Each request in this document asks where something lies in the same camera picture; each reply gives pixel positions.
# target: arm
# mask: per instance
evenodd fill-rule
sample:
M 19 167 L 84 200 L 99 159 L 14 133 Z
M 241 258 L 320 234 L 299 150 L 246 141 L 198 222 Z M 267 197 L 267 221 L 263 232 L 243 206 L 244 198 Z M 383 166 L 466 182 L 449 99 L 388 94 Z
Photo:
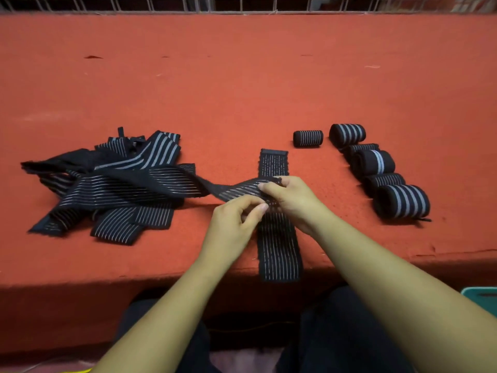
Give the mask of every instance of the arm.
M 209 297 L 266 210 L 264 200 L 250 195 L 217 207 L 195 263 L 102 357 L 92 373 L 175 372 Z
M 423 373 L 496 372 L 497 318 L 335 216 L 297 177 L 262 191 L 326 252 Z

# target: person's left hand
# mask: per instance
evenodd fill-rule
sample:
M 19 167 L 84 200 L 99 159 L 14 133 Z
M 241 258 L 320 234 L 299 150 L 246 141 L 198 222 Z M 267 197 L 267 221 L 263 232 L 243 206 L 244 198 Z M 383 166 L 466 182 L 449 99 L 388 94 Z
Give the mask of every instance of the person's left hand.
M 264 200 L 252 195 L 216 207 L 198 259 L 227 270 L 245 249 L 267 209 Z

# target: forearm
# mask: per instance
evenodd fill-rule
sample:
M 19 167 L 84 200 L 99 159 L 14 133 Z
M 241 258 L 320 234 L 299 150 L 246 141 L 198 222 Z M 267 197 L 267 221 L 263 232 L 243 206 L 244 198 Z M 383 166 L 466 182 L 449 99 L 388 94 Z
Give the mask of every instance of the forearm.
M 330 211 L 314 238 L 421 372 L 497 371 L 497 319 Z
M 227 269 L 197 260 L 92 372 L 173 373 Z

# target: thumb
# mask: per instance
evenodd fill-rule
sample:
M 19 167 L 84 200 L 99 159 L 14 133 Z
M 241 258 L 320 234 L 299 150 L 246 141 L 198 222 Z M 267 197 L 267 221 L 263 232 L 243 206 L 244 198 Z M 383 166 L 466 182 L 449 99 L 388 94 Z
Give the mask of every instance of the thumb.
M 274 182 L 259 183 L 258 187 L 262 192 L 264 192 L 268 195 L 271 195 L 276 200 L 278 200 L 278 201 L 283 200 L 283 196 L 285 193 L 284 187 L 279 186 Z
M 257 207 L 252 209 L 252 211 L 247 215 L 243 225 L 247 229 L 250 229 L 250 231 L 252 232 L 257 226 L 257 224 L 260 222 L 260 220 L 262 219 L 264 213 L 266 213 L 268 208 L 269 205 L 267 205 L 267 203 L 259 204 Z

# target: wire mesh rack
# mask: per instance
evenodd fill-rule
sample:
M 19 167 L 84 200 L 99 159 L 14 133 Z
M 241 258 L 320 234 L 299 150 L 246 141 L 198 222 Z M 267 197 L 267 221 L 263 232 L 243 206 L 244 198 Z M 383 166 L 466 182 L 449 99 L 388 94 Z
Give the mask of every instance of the wire mesh rack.
M 0 0 L 0 13 L 492 13 L 496 0 Z

